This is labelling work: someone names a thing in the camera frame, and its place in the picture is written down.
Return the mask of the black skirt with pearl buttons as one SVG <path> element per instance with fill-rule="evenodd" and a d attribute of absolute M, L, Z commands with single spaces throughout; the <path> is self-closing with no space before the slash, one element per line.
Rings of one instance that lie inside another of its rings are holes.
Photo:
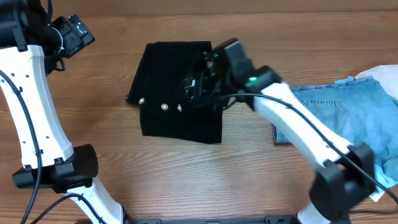
<path fill-rule="evenodd" d="M 222 112 L 194 108 L 184 97 L 183 79 L 212 49 L 209 41 L 154 42 L 146 45 L 126 101 L 140 107 L 145 136 L 218 144 Z"/>

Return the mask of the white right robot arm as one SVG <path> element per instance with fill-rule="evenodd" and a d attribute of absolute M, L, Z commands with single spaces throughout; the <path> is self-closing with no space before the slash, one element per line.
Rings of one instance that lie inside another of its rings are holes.
<path fill-rule="evenodd" d="M 253 66 L 236 38 L 204 52 L 182 81 L 194 107 L 224 108 L 230 98 L 270 121 L 315 171 L 310 203 L 291 223 L 348 223 L 351 209 L 376 189 L 373 150 L 353 146 L 319 121 L 269 66 Z"/>

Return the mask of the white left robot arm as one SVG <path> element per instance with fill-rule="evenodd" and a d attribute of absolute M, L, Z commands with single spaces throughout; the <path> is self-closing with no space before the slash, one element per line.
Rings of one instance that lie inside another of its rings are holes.
<path fill-rule="evenodd" d="M 129 223 L 98 177 L 93 146 L 66 137 L 47 83 L 93 41 L 78 16 L 54 19 L 51 3 L 1 2 L 1 89 L 21 144 L 22 167 L 12 178 L 20 189 L 51 188 L 73 200 L 92 223 Z"/>

